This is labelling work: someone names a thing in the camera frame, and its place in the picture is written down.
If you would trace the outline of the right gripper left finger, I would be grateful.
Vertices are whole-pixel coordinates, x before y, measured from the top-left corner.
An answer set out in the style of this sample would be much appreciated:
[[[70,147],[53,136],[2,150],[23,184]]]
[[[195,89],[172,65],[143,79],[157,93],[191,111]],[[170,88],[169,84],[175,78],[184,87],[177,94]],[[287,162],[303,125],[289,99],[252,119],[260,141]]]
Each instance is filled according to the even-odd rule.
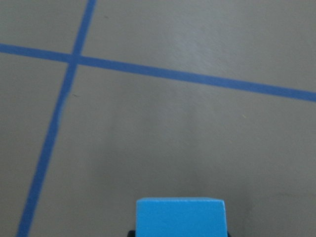
[[[136,237],[136,231],[135,231],[135,230],[130,230],[130,231],[127,233],[127,237]]]

